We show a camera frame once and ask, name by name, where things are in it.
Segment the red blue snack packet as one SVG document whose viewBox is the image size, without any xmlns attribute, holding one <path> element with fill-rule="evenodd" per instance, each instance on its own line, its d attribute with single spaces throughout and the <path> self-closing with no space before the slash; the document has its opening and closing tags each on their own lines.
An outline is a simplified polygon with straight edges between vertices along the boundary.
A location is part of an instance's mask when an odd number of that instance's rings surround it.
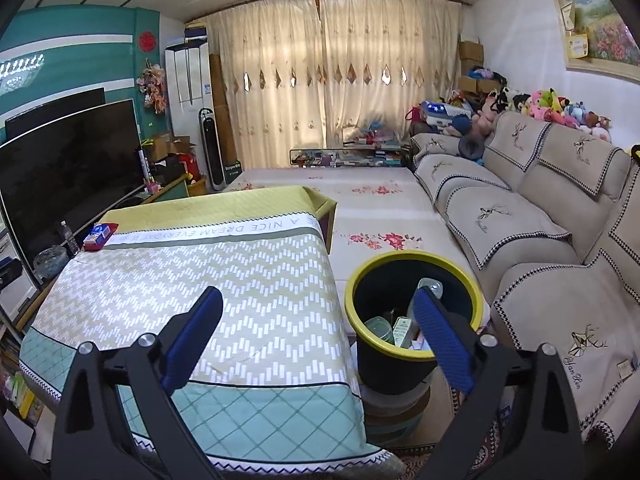
<svg viewBox="0 0 640 480">
<path fill-rule="evenodd" d="M 96 224 L 82 242 L 85 252 L 98 252 L 117 232 L 118 224 L 113 222 Z"/>
</svg>

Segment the cream curtains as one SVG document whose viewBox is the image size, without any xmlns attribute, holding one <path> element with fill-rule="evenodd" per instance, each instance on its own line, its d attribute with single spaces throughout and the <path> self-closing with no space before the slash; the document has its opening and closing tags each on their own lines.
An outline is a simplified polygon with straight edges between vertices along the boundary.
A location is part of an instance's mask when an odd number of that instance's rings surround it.
<svg viewBox="0 0 640 480">
<path fill-rule="evenodd" d="M 406 142 L 408 111 L 459 75 L 464 11 L 449 0 L 255 0 L 202 21 L 246 169 L 374 124 Z"/>
</svg>

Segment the framed landscape painting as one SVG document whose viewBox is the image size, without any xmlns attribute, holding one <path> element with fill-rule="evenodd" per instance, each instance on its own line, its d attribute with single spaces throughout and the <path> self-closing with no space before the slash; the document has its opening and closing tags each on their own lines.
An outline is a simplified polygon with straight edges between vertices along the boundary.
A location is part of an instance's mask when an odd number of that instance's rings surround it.
<svg viewBox="0 0 640 480">
<path fill-rule="evenodd" d="M 639 82 L 639 47 L 610 0 L 554 0 L 565 67 Z"/>
</svg>

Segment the large black television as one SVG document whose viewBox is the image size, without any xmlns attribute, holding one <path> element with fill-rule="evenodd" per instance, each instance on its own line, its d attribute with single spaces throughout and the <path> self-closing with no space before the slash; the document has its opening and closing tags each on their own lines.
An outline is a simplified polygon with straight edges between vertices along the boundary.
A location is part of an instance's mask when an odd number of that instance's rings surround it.
<svg viewBox="0 0 640 480">
<path fill-rule="evenodd" d="M 1 203 L 28 264 L 142 188 L 130 100 L 58 118 L 1 147 Z"/>
</svg>

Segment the black tower fan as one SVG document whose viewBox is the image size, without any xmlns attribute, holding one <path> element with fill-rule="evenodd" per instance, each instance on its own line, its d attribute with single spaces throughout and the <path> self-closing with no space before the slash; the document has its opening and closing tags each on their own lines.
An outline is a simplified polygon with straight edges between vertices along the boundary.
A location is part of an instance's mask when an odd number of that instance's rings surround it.
<svg viewBox="0 0 640 480">
<path fill-rule="evenodd" d="M 206 107 L 201 108 L 198 121 L 209 182 L 213 190 L 219 192 L 226 186 L 226 178 L 214 111 Z"/>
</svg>

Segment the beige sofa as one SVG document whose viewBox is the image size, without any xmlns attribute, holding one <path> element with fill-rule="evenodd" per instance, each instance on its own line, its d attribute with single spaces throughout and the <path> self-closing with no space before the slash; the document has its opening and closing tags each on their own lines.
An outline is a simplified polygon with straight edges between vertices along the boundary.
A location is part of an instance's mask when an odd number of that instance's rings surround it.
<svg viewBox="0 0 640 480">
<path fill-rule="evenodd" d="M 416 178 L 519 349 L 558 349 L 585 440 L 639 440 L 639 167 L 592 134 L 500 114 L 480 160 L 412 140 Z"/>
</svg>

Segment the clear water bottle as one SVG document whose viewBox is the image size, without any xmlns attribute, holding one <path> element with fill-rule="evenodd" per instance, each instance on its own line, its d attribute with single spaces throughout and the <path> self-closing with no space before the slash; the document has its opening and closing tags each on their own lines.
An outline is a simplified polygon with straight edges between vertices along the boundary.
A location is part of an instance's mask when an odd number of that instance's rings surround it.
<svg viewBox="0 0 640 480">
<path fill-rule="evenodd" d="M 64 236 L 64 240 L 66 241 L 66 244 L 68 246 L 68 249 L 70 250 L 73 256 L 76 256 L 78 252 L 80 252 L 80 248 L 75 240 L 72 229 L 64 220 L 61 221 L 61 230 Z"/>
</svg>

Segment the green grey drink carton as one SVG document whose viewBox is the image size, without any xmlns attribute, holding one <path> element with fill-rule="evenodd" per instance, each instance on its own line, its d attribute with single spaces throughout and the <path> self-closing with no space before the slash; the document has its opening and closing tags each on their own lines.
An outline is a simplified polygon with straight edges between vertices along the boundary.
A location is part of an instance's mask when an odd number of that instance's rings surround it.
<svg viewBox="0 0 640 480">
<path fill-rule="evenodd" d="M 398 316 L 393 326 L 395 346 L 409 349 L 412 346 L 412 342 L 416 339 L 418 331 L 419 326 L 415 320 L 408 316 Z"/>
</svg>

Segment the pile of plush toys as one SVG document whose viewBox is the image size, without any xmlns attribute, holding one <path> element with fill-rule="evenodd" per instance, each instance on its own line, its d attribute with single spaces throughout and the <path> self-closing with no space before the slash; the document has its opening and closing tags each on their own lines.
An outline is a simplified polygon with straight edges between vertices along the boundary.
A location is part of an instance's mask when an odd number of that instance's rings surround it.
<svg viewBox="0 0 640 480">
<path fill-rule="evenodd" d="M 458 115 L 442 130 L 447 136 L 478 136 L 488 141 L 497 128 L 498 116 L 514 112 L 523 116 L 579 129 L 605 142 L 611 142 L 611 121 L 592 110 L 583 102 L 572 102 L 559 96 L 553 89 L 533 94 L 518 93 L 506 87 L 480 95 L 480 107 L 470 117 Z"/>
</svg>

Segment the glass ashtray bowl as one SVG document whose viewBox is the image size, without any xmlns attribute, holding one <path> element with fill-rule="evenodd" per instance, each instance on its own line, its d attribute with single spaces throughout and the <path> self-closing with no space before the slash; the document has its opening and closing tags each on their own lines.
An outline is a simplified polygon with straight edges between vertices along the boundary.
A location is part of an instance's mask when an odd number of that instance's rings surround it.
<svg viewBox="0 0 640 480">
<path fill-rule="evenodd" d="M 34 269 L 40 278 L 52 280 L 64 269 L 68 260 L 70 258 L 68 258 L 66 248 L 54 245 L 36 255 Z"/>
</svg>

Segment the floral floor mat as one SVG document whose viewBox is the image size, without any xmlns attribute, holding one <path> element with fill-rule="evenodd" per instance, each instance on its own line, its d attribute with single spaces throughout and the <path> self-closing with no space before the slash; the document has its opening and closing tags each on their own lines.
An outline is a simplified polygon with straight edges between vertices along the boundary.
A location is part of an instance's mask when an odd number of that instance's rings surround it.
<svg viewBox="0 0 640 480">
<path fill-rule="evenodd" d="M 337 202 L 330 261 L 335 281 L 345 283 L 367 260 L 420 250 L 472 270 L 458 243 L 406 168 L 250 169 L 232 191 L 303 185 Z"/>
</svg>

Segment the green white plastic bottle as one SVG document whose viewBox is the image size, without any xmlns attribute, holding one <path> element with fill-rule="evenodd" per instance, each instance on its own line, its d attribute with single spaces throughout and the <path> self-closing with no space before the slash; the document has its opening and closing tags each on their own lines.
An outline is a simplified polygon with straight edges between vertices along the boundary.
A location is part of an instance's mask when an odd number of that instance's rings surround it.
<svg viewBox="0 0 640 480">
<path fill-rule="evenodd" d="M 381 339 L 388 344 L 395 343 L 393 327 L 386 318 L 383 318 L 382 316 L 375 316 L 374 318 L 369 318 L 364 325 L 374 336 L 377 336 L 378 339 Z"/>
</svg>

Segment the yellow rimmed trash bin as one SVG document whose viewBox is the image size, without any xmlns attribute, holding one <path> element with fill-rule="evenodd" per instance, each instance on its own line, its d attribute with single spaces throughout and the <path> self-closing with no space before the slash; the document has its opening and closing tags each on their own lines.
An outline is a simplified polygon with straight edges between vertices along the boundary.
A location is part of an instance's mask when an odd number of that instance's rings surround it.
<svg viewBox="0 0 640 480">
<path fill-rule="evenodd" d="M 420 250 L 386 252 L 363 263 L 348 279 L 345 311 L 356 334 L 357 368 L 363 385 L 399 396 L 416 388 L 437 366 L 431 337 L 416 322 L 416 295 L 432 296 L 480 327 L 484 298 L 475 278 L 452 261 Z"/>
</svg>

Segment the tv cabinet with drawers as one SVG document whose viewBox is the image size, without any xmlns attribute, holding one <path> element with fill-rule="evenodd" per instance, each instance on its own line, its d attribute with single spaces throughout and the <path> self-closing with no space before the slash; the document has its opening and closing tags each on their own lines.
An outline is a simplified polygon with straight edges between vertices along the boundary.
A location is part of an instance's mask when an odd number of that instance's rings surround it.
<svg viewBox="0 0 640 480">
<path fill-rule="evenodd" d="M 137 205 L 147 205 L 154 202 L 161 202 L 162 200 L 176 200 L 177 198 L 188 197 L 188 179 L 188 174 L 178 177 L 178 179 L 173 180 L 156 193 L 145 197 L 144 200 L 138 200 Z M 104 246 L 115 237 L 117 228 L 118 224 L 115 222 L 97 223 L 85 239 L 84 252 L 86 250 L 88 250 L 88 252 L 99 252 L 102 250 Z M 26 330 L 27 324 L 35 316 L 57 278 L 58 277 L 55 276 L 54 278 L 50 278 L 50 280 L 46 280 L 42 291 L 35 296 L 26 307 L 26 310 L 18 317 L 16 326 L 19 332 Z"/>
</svg>

